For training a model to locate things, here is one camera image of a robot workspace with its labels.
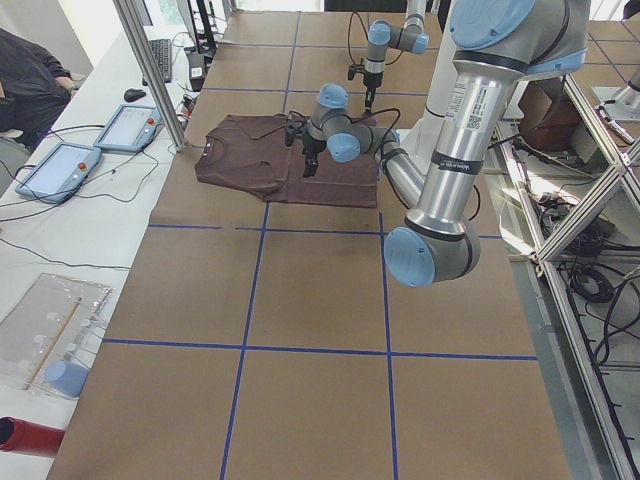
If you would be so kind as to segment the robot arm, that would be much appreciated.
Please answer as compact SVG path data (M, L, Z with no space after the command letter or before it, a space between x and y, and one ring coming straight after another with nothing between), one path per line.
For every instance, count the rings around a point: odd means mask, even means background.
M370 25L367 54L363 61L366 113L372 112L376 90L382 85L387 50L395 49L418 55L426 51L429 42L429 35L424 30L426 6L425 0L408 1L402 27L393 26L384 20L377 20Z
M407 206L404 223L385 241L386 265L409 287L453 280L471 272L480 243L464 208L482 169L492 132L516 84L578 70L587 51L586 1L458 1L446 36L456 76L441 128L420 167L389 128L358 123L347 114L347 92L324 85L301 135L306 176L328 151L339 163L368 154Z

